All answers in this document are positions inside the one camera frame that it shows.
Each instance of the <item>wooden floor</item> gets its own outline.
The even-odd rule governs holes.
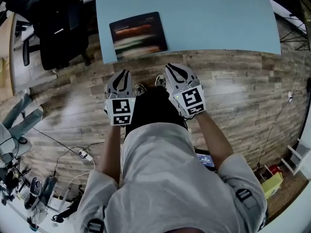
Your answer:
[[[285,35],[288,29],[282,24],[278,26],[280,35]],[[165,74],[166,63],[181,63],[195,71],[205,91],[208,112],[223,130],[233,150],[242,153],[253,169],[269,129],[288,100],[288,91],[300,90],[305,95],[307,78],[311,73],[311,54],[294,51],[294,45],[285,44],[282,44],[282,56],[240,50],[202,50],[104,65],[98,36],[95,35],[88,54],[92,58],[90,66],[85,67],[79,63],[80,59],[76,59],[75,65],[57,72],[57,80],[32,90],[35,100],[28,111],[43,104],[47,114],[36,126],[38,130],[70,148],[103,142],[109,128],[109,120],[103,110],[107,80],[125,68],[131,71],[133,84],[152,85],[158,74]],[[42,73],[38,54],[31,56],[31,63],[35,66],[28,70]],[[307,96],[301,92],[295,92],[293,101],[286,105],[278,118],[263,152],[262,164],[278,164],[287,154],[286,145],[296,142],[307,105]],[[1,104],[1,119],[19,98],[17,96]],[[197,121],[188,122],[188,127],[193,145],[206,149]],[[30,177],[52,175],[57,157],[66,149],[35,130],[28,132],[26,137],[33,147],[22,157],[22,163],[32,168]],[[98,144],[89,149],[95,163],[102,148],[103,144]],[[56,170],[56,194],[74,176],[92,169],[92,162],[71,152],[61,157]],[[87,177],[81,176],[72,182],[69,197],[77,194],[79,184],[85,186]]]

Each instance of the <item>phone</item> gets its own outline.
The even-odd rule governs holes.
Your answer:
[[[207,150],[199,150],[196,147],[194,148],[196,155],[198,156],[200,162],[210,171],[215,172],[216,168],[212,157]]]

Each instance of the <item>black office chair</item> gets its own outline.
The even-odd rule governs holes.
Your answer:
[[[64,68],[69,61],[82,55],[85,64],[90,64],[85,55],[88,47],[88,33],[82,14],[81,0],[4,0],[6,9],[27,19],[34,27],[34,34],[40,38],[40,45],[29,46],[24,41],[24,65],[29,64],[29,53],[40,50],[45,70]]]

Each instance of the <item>light blue table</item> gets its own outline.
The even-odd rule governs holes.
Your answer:
[[[269,0],[96,0],[104,63],[117,61],[109,24],[158,11],[169,51],[253,50],[281,54]]]

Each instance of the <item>gray t-shirt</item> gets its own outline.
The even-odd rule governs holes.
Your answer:
[[[153,123],[130,132],[121,169],[121,188],[97,170],[90,173],[77,211],[77,232],[87,232],[94,218],[104,221],[108,233],[186,227],[205,233],[256,232],[263,220],[264,193],[243,156],[231,155],[215,174],[199,161],[189,132],[179,125]]]

